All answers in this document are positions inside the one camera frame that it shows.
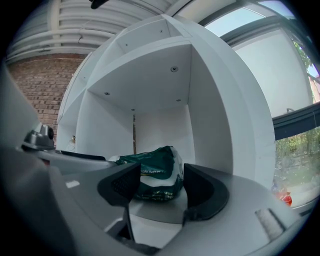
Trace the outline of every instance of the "screw hole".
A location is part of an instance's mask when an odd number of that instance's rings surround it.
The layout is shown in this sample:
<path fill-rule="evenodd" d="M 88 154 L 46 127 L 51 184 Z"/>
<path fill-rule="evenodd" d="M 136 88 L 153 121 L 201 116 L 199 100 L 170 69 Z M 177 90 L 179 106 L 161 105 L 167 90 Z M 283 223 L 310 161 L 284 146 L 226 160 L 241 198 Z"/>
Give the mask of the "screw hole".
<path fill-rule="evenodd" d="M 179 68 L 177 66 L 173 66 L 172 68 L 170 68 L 171 72 L 177 72 L 179 70 Z"/>

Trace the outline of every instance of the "ceiling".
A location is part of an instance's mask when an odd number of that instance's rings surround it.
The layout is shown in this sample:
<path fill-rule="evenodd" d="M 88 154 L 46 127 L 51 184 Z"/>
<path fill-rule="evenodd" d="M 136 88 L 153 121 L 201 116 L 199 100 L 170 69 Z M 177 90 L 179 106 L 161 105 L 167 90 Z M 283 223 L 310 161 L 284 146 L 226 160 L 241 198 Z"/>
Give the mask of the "ceiling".
<path fill-rule="evenodd" d="M 44 0 L 25 20 L 7 49 L 6 61 L 55 53 L 88 54 L 113 35 L 152 16 L 179 14 L 199 22 L 235 0 Z"/>

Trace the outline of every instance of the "glass pane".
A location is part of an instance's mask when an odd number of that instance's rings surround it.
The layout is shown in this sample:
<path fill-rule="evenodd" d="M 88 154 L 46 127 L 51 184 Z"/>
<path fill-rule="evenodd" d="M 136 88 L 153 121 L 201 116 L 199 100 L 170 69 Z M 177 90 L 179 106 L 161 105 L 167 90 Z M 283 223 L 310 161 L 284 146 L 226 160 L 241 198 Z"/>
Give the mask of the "glass pane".
<path fill-rule="evenodd" d="M 319 196 L 320 127 L 276 141 L 272 192 L 291 207 Z"/>
<path fill-rule="evenodd" d="M 287 19 L 295 19 L 294 14 L 280 1 L 262 1 L 259 4 L 268 7 Z"/>
<path fill-rule="evenodd" d="M 245 24 L 264 18 L 251 10 L 240 8 L 230 12 L 205 26 L 218 37 L 235 30 Z"/>

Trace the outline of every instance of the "green plastic bag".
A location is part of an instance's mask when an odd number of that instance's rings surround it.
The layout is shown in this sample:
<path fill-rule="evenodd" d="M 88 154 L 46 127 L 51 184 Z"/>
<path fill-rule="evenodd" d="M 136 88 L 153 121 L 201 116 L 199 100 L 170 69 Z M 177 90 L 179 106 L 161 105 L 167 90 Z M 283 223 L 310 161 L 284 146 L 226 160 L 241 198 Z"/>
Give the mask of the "green plastic bag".
<path fill-rule="evenodd" d="M 141 164 L 141 182 L 135 199 L 167 201 L 175 198 L 183 186 L 182 160 L 172 146 L 152 152 L 120 156 L 118 165 Z"/>

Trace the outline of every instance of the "white shelf unit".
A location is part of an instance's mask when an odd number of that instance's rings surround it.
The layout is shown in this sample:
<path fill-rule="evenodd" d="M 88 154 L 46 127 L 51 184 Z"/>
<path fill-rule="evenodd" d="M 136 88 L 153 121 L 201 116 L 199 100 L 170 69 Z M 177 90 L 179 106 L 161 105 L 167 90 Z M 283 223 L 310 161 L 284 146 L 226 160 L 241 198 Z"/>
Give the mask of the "white shelf unit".
<path fill-rule="evenodd" d="M 133 154 L 135 114 L 137 153 L 170 145 L 184 163 L 270 188 L 275 137 L 259 84 L 219 37 L 178 19 L 138 22 L 87 58 L 65 96 L 57 147 L 72 131 L 77 153 Z"/>

